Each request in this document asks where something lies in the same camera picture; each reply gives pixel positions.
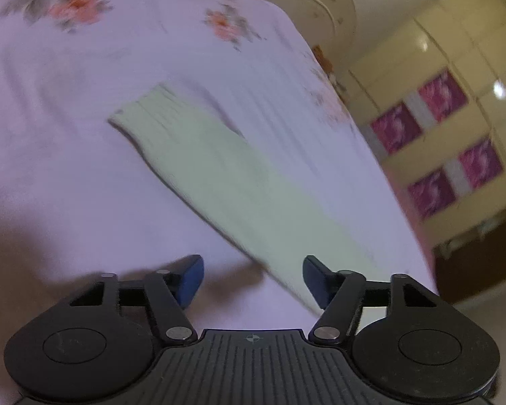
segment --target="brown floor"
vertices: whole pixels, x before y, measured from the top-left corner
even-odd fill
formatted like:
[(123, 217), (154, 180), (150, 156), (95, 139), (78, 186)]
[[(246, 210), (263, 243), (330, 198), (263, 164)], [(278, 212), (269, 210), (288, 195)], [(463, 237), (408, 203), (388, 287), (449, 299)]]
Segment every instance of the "brown floor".
[(506, 223), (455, 251), (449, 260), (436, 261), (441, 297), (455, 303), (506, 280)]

